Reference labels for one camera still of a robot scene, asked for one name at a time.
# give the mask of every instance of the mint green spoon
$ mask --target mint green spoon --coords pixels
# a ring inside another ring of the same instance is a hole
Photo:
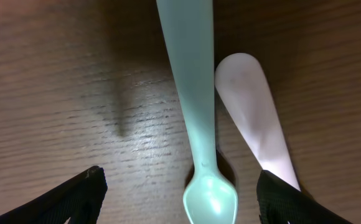
[[[192,224],[233,224],[237,193],[215,152],[212,0],[157,0],[157,7],[195,168],[186,214]]]

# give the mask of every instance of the wood grain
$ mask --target wood grain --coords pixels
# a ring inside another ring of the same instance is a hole
[[[361,223],[361,1],[215,0],[215,62],[262,64],[303,186]],[[237,223],[260,167],[220,100]],[[92,165],[98,223],[187,223],[192,158],[154,1],[0,0],[0,214]]]

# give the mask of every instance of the black object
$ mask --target black object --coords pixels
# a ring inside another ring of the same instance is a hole
[[[310,199],[270,171],[263,170],[256,194],[262,224],[351,223]]]
[[[103,169],[93,166],[31,202],[0,216],[0,224],[95,224],[105,199]]]

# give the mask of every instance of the white spoon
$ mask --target white spoon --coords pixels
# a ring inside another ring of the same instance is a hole
[[[300,190],[259,62],[248,54],[226,57],[215,72],[215,86],[262,169]]]
[[[195,168],[186,214],[193,224],[233,224],[237,193],[215,151],[212,0],[157,0],[157,7]]]

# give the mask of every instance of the pink-white spoon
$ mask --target pink-white spoon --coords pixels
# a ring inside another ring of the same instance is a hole
[[[300,190],[259,62],[248,54],[226,57],[215,72],[215,86],[262,169]]]

